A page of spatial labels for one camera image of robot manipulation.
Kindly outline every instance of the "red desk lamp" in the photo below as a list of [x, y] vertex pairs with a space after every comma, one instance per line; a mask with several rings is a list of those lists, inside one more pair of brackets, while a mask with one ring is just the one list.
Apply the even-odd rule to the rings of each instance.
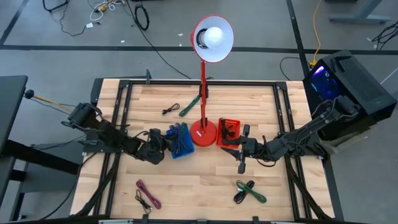
[[201, 119], [194, 122], [190, 128], [193, 143], [197, 146], [209, 146], [216, 141], [217, 128], [206, 117], [206, 62], [216, 63], [223, 60], [231, 51], [234, 34], [229, 22], [219, 15], [209, 15], [201, 19], [191, 33], [193, 49], [201, 59]]

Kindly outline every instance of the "wooden tabletop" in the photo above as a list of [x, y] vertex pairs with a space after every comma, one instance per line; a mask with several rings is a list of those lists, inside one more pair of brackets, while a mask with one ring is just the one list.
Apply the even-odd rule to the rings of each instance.
[[[112, 117], [118, 83], [117, 79], [105, 79], [99, 96], [98, 107], [108, 120]], [[299, 128], [311, 120], [307, 97], [302, 82], [287, 82], [287, 86], [295, 127]], [[174, 103], [180, 103], [182, 110], [197, 94], [196, 85], [134, 85], [127, 119], [130, 124], [128, 134], [133, 136], [150, 128], [159, 128], [165, 133], [176, 122], [186, 122], [190, 126], [200, 119], [200, 103], [184, 118], [178, 116], [179, 111], [166, 115], [161, 111]], [[282, 94], [280, 101], [285, 128], [289, 130]], [[122, 110], [119, 110], [119, 122], [121, 115]], [[250, 124], [249, 136], [259, 142], [262, 142], [262, 135], [273, 139], [279, 131], [274, 95], [269, 86], [210, 85], [206, 115], [216, 125], [221, 117], [240, 120], [241, 129], [244, 124]], [[97, 188], [103, 156], [95, 155], [82, 168], [71, 214], [79, 211]], [[333, 217], [322, 161], [315, 156], [304, 156], [302, 164], [308, 191], [325, 213]], [[154, 208], [149, 218], [252, 220], [253, 216], [258, 216], [260, 220], [294, 219], [283, 158], [271, 168], [260, 166], [254, 159], [246, 159], [246, 172], [239, 175], [237, 171], [238, 162], [215, 145], [196, 147], [195, 153], [180, 159], [172, 159], [166, 152], [164, 160], [156, 166], [123, 154], [111, 218], [142, 218], [142, 206], [134, 199], [136, 181], [142, 179], [151, 194], [162, 202], [162, 208]], [[259, 203], [248, 195], [244, 202], [235, 204], [236, 180], [255, 181], [254, 190], [265, 195], [267, 202]], [[297, 188], [296, 191], [300, 214], [304, 217], [302, 197]], [[106, 199], [107, 194], [106, 189], [103, 198]]]

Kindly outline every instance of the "blue basket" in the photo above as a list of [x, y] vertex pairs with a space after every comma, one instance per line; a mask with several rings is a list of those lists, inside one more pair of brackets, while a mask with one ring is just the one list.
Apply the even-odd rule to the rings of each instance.
[[[178, 153], [172, 152], [172, 158], [173, 159], [178, 159], [180, 157], [187, 156], [187, 155], [195, 152], [195, 148], [193, 147], [193, 142], [192, 142], [192, 139], [191, 139], [191, 135], [189, 134], [189, 129], [188, 129], [187, 124], [186, 123], [182, 123], [180, 125], [180, 128], [182, 128], [182, 133], [183, 133], [182, 142], [183, 142], [184, 147], [181, 148], [181, 152], [178, 152]], [[175, 134], [175, 129], [174, 128], [170, 128], [166, 132], [166, 136], [173, 136], [174, 134]], [[178, 142], [175, 141], [174, 142], [174, 149], [176, 149], [177, 146], [178, 146]]]

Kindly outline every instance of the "concrete floor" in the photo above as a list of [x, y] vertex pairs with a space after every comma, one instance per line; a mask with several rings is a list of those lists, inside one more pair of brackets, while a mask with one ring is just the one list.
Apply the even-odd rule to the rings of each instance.
[[[58, 0], [46, 1], [48, 7]], [[14, 17], [22, 0], [0, 0], [0, 35]], [[354, 12], [363, 4], [323, 1], [317, 16], [317, 28], [322, 49], [373, 50], [372, 39], [384, 26], [359, 26], [329, 22], [330, 14]], [[312, 16], [316, 0], [294, 0], [303, 46], [315, 49]], [[189, 47], [189, 35], [196, 22], [208, 14], [221, 14], [233, 26], [235, 47], [268, 47], [296, 49], [289, 12], [281, 0], [163, 0], [144, 2], [150, 15], [146, 32], [155, 46]], [[398, 20], [398, 2], [384, 0], [375, 14]], [[87, 29], [83, 35], [70, 37], [60, 31], [58, 20], [62, 10], [49, 14], [41, 1], [28, 1], [21, 16], [5, 41], [5, 45], [51, 46], [149, 46], [122, 6], [106, 11], [100, 26]], [[70, 2], [63, 20], [64, 29], [76, 33], [90, 21], [91, 9], [86, 1]], [[384, 50], [398, 50], [398, 37]], [[161, 52], [173, 66], [192, 78], [199, 77], [199, 59], [193, 52]], [[285, 80], [279, 70], [281, 58], [298, 54], [264, 52], [232, 52], [221, 63], [208, 66], [208, 74], [216, 79]], [[357, 55], [357, 59], [381, 81], [398, 67], [398, 55]], [[27, 75], [27, 88], [36, 94], [62, 103], [76, 105], [89, 100], [93, 80], [98, 77], [143, 75], [149, 69], [154, 78], [181, 78], [152, 51], [81, 51], [81, 50], [0, 50], [0, 75]], [[292, 80], [301, 80], [303, 72], [298, 60], [286, 60], [284, 72]], [[393, 76], [386, 88], [396, 92], [398, 76]], [[23, 100], [10, 138], [23, 144], [65, 142], [80, 135], [60, 124], [64, 114]], [[345, 220], [366, 223], [398, 222], [398, 152], [395, 127], [396, 113], [377, 125], [362, 141], [350, 149], [332, 156], [335, 178]], [[17, 183], [10, 184], [8, 198]], [[30, 193], [25, 196], [22, 213], [38, 219], [51, 212], [67, 192]], [[46, 206], [35, 207], [45, 201]], [[72, 198], [52, 217], [69, 214]], [[8, 219], [4, 204], [0, 222]]]

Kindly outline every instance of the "black box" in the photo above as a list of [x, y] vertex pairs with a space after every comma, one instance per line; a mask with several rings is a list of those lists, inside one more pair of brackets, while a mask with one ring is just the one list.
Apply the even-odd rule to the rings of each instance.
[[348, 50], [319, 60], [304, 78], [303, 84], [311, 114], [322, 101], [332, 100], [339, 95], [346, 95], [361, 106], [354, 120], [335, 122], [323, 128], [319, 135], [324, 140], [331, 141], [353, 132], [365, 131], [378, 121], [389, 118], [397, 104], [397, 100]]

